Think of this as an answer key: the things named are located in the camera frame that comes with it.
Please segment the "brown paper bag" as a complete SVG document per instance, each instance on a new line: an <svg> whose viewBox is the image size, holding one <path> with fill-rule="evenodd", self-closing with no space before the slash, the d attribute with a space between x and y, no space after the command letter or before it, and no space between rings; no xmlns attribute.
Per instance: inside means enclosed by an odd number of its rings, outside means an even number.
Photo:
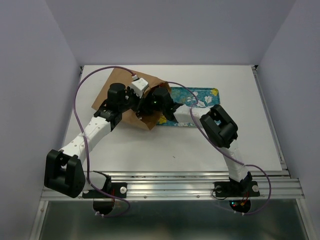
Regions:
<svg viewBox="0 0 320 240"><path fill-rule="evenodd" d="M142 98L129 89L133 81L132 74L124 69L114 68L91 107L97 111L110 101L112 109L122 110L125 103L131 102L131 108L125 108L122 112L121 121L136 128L152 130L163 115L160 109L154 108L152 93L157 88L163 88L170 94L172 89L168 83L155 76L142 72L138 72L137 76L149 84Z"/></svg>

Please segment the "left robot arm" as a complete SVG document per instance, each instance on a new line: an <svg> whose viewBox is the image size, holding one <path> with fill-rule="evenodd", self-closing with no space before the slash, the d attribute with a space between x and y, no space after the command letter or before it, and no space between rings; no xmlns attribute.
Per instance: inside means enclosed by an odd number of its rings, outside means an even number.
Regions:
<svg viewBox="0 0 320 240"><path fill-rule="evenodd" d="M140 78L129 86L113 83L107 98L94 113L89 124L60 150L52 149L46 156L44 186L71 198L86 189L88 181L83 163L93 148L122 120L128 110L137 110L143 95L149 88L148 82Z"/></svg>

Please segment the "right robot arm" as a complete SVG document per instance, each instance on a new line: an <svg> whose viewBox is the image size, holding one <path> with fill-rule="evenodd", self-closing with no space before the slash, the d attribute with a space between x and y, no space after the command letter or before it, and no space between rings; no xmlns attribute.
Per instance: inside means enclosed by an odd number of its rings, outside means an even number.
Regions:
<svg viewBox="0 0 320 240"><path fill-rule="evenodd" d="M257 182L242 161L237 144L238 126L224 108L188 106L175 102L165 87L157 87L143 100L141 113L147 115L161 112L168 121L193 123L204 134L225 160L228 181L214 182L213 193L218 199L258 197Z"/></svg>

